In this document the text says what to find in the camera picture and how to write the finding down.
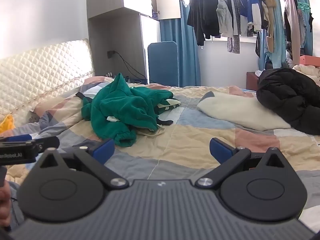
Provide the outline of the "person's left hand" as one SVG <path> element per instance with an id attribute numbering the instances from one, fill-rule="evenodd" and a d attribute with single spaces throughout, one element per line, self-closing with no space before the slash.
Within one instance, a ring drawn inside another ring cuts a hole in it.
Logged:
<path id="1" fill-rule="evenodd" d="M 1 227 L 10 225 L 11 220 L 11 190 L 9 183 L 5 180 L 0 191 L 0 224 Z"/>

